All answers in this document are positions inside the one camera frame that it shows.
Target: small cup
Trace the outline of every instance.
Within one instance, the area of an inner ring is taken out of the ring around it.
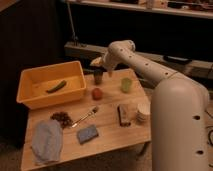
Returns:
[[[132,80],[129,78],[123,78],[121,80],[121,91],[124,93],[129,93],[132,85]]]
[[[96,85],[102,83],[103,71],[101,69],[94,70],[93,76]]]
[[[137,120],[145,122],[150,119],[150,104],[139,103],[137,106]]]

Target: box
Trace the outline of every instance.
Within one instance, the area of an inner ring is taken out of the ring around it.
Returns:
[[[47,93],[65,81],[66,85]],[[86,82],[79,61],[47,65],[21,72],[16,101],[30,109],[47,107],[83,98]]]

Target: blue sponge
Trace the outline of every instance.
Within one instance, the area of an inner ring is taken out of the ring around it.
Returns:
[[[90,125],[87,128],[81,129],[77,132],[77,138],[80,144],[83,144],[98,136],[98,131],[95,125]]]

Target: cloth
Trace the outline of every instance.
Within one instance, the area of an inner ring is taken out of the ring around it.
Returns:
[[[63,132],[56,120],[41,121],[36,125],[32,139],[35,163],[38,165],[60,160]]]

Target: toy cucumber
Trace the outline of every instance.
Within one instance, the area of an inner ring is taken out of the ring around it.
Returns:
[[[54,93],[58,90],[60,90],[61,88],[63,88],[65,85],[67,84],[67,82],[65,80],[61,81],[59,84],[57,84],[55,87],[46,90],[47,93]]]

